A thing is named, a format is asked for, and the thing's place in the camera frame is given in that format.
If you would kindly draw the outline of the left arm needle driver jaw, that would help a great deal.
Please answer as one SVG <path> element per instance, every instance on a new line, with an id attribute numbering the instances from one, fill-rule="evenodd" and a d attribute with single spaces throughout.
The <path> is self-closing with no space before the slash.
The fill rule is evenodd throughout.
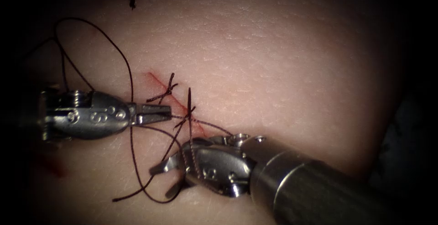
<path id="1" fill-rule="evenodd" d="M 168 121 L 172 118 L 172 114 L 170 113 L 139 113 L 136 115 L 136 124 L 137 125 L 147 125 L 153 124 L 157 122 Z"/>
<path id="2" fill-rule="evenodd" d="M 141 104 L 138 105 L 138 112 L 140 114 L 158 114 L 158 115 L 171 115 L 172 109 L 167 105 L 151 105 L 151 104 Z"/>

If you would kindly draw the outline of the right arm needle driver jaw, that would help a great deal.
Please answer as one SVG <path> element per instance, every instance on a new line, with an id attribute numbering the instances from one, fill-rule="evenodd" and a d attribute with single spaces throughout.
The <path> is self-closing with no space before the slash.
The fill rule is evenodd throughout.
<path id="1" fill-rule="evenodd" d="M 191 187 L 192 183 L 187 181 L 186 179 L 183 179 L 170 187 L 169 190 L 165 193 L 165 197 L 167 199 L 175 199 L 181 191 Z"/>
<path id="2" fill-rule="evenodd" d="M 181 153 L 175 153 L 166 160 L 159 162 L 158 164 L 152 166 L 149 169 L 149 174 L 151 176 L 158 175 L 162 173 L 167 173 L 173 169 L 182 170 L 183 168 L 183 157 Z"/>

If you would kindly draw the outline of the right arm needle driver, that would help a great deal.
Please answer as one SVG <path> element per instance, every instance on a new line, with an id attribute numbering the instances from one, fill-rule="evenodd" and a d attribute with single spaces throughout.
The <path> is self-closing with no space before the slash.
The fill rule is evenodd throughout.
<path id="1" fill-rule="evenodd" d="M 186 142 L 182 150 L 186 161 L 180 163 L 185 178 L 179 189 L 202 185 L 216 194 L 239 197 L 249 193 L 250 174 L 254 163 L 241 150 L 243 141 L 250 136 L 197 137 Z"/>

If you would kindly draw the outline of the left arm needle driver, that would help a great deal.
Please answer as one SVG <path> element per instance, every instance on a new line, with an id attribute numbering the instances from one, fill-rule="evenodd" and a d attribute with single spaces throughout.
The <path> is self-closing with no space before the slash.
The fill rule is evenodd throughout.
<path id="1" fill-rule="evenodd" d="M 100 91 L 44 92 L 45 141 L 97 140 L 123 132 L 135 122 L 136 104 Z"/>

